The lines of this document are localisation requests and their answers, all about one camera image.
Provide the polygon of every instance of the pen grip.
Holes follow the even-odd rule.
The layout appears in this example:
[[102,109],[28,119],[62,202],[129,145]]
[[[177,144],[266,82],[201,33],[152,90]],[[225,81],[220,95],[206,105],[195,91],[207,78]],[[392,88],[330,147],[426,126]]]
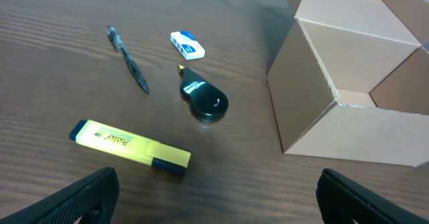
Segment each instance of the pen grip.
[[136,81],[143,80],[143,74],[141,73],[139,67],[134,60],[128,60],[127,66]]

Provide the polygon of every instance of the highlighter body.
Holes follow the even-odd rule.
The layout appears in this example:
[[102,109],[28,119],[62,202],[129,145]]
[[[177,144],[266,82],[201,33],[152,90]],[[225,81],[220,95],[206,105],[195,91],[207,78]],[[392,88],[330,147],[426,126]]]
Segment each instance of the highlighter body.
[[161,168],[180,176],[185,174],[191,156],[190,152],[93,120],[80,120],[70,132],[70,139],[82,146]]

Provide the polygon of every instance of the stationery item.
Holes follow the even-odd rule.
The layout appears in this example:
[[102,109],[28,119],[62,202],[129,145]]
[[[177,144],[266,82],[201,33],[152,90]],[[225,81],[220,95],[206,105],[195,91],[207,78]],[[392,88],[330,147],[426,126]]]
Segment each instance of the stationery item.
[[182,77],[180,94],[193,116],[205,123],[219,121],[228,109],[227,96],[189,68],[178,65],[178,72]]
[[130,160],[185,175],[190,152],[111,127],[93,120],[80,120],[70,132],[76,143]]
[[206,53],[200,43],[189,32],[173,32],[171,33],[170,40],[186,60],[202,58]]
[[112,43],[113,47],[115,47],[116,52],[120,51],[122,53],[122,56],[127,63],[128,69],[131,75],[133,75],[135,81],[137,82],[137,85],[139,85],[143,92],[149,94],[149,87],[147,87],[146,80],[143,77],[143,74],[141,73],[139,67],[129,54],[128,49],[125,47],[125,44],[119,37],[119,34],[116,32],[114,27],[109,25],[107,27],[109,29],[109,31],[107,32],[107,37]]

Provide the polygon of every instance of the blue label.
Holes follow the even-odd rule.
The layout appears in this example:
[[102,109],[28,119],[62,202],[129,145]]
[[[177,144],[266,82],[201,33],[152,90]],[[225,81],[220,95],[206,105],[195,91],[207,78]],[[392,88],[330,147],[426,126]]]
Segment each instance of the blue label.
[[186,44],[182,44],[183,49],[185,49],[185,51],[187,53],[191,53],[191,52],[195,52],[195,49],[192,46],[186,45]]
[[188,37],[191,40],[195,40],[194,36],[192,36],[192,34],[190,34],[189,32],[180,32],[183,36]]

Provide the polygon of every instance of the white eraser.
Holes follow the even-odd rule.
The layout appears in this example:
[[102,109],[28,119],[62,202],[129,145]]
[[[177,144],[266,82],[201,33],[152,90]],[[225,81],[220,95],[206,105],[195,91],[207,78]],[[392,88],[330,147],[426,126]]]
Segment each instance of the white eraser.
[[189,32],[173,32],[170,40],[186,60],[202,58],[206,53]]

